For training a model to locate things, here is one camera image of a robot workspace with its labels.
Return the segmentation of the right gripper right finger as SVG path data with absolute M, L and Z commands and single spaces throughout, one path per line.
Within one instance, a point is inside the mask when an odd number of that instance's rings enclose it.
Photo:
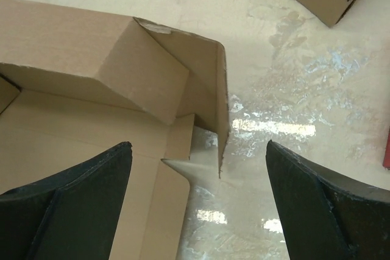
M 269 141 L 266 167 L 290 259 L 389 259 L 389 191 Z

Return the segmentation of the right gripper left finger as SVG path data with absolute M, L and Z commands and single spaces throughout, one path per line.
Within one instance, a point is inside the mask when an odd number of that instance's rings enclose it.
M 1 194 L 1 259 L 108 259 L 131 167 L 121 142 Z

